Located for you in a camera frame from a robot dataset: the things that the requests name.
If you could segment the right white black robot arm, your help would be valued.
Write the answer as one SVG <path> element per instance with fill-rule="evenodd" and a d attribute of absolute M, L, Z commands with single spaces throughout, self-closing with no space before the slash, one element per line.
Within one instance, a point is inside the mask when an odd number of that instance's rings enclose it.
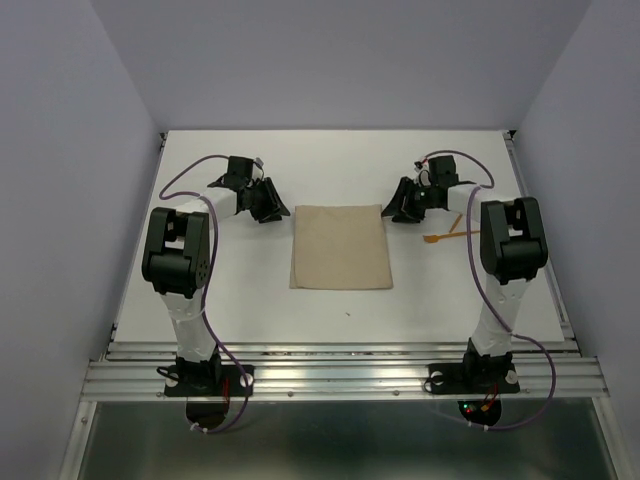
<path fill-rule="evenodd" d="M 418 224 L 430 210 L 462 215 L 477 223 L 479 238 L 466 240 L 472 278 L 482 298 L 478 324 L 458 363 L 431 363 L 425 382 L 435 395 L 516 393 L 512 341 L 524 293 L 548 261 L 538 201 L 504 197 L 495 180 L 482 185 L 460 179 L 456 151 L 440 150 L 416 162 L 382 214 L 395 223 Z"/>

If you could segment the beige cloth napkin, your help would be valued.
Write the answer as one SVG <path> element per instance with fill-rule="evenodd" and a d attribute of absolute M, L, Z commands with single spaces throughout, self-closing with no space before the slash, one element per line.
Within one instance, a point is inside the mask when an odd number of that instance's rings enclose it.
<path fill-rule="evenodd" d="M 364 291 L 393 287 L 379 204 L 295 208 L 290 287 Z"/>

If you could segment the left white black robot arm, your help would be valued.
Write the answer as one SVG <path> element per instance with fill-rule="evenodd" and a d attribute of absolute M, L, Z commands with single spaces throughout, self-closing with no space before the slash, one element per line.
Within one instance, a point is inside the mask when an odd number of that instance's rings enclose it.
<path fill-rule="evenodd" d="M 227 169 L 202 191 L 178 190 L 170 180 L 152 209 L 141 272 L 164 303 L 177 341 L 172 365 L 158 368 L 168 397 L 250 396 L 252 372 L 214 333 L 206 299 L 219 249 L 222 220 L 248 212 L 258 223 L 280 221 L 289 211 L 259 158 L 226 157 Z"/>

